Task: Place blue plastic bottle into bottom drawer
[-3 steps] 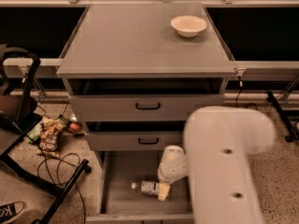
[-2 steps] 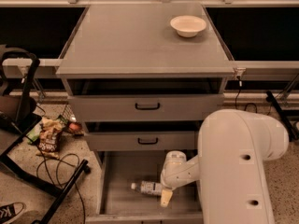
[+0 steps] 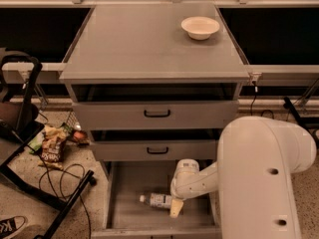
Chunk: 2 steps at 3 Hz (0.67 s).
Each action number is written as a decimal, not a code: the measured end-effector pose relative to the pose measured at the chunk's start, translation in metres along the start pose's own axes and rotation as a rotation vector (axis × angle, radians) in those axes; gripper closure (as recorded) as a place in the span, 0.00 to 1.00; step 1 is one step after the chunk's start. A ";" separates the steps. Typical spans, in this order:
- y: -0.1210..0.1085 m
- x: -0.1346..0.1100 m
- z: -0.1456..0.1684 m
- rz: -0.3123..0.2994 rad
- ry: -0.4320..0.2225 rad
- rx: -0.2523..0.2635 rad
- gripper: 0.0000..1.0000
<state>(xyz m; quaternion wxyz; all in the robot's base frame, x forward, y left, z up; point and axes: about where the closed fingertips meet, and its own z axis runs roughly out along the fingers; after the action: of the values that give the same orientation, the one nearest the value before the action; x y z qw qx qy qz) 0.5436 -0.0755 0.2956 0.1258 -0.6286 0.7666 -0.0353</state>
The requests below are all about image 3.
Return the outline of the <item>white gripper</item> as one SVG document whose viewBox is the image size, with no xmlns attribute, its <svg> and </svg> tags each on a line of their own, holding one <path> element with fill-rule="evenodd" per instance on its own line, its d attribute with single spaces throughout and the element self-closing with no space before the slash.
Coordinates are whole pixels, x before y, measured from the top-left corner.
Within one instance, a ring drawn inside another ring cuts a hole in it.
<svg viewBox="0 0 319 239">
<path fill-rule="evenodd" d="M 182 200 L 191 199 L 196 196 L 192 185 L 198 173 L 199 164 L 194 159 L 182 159 L 177 163 L 170 183 L 170 194 L 173 197 L 169 213 L 171 218 L 178 217 L 183 208 Z"/>
</svg>

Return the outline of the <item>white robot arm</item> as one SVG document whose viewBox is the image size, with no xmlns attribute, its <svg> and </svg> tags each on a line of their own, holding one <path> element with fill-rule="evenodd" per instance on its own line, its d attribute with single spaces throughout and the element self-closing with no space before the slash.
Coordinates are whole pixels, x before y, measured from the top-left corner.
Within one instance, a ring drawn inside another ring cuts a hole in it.
<svg viewBox="0 0 319 239">
<path fill-rule="evenodd" d="M 206 193 L 219 195 L 222 239 L 301 239 L 291 175 L 308 169 L 316 143 L 298 124 L 242 117 L 222 131 L 217 161 L 200 169 L 193 159 L 177 163 L 170 216 Z"/>
</svg>

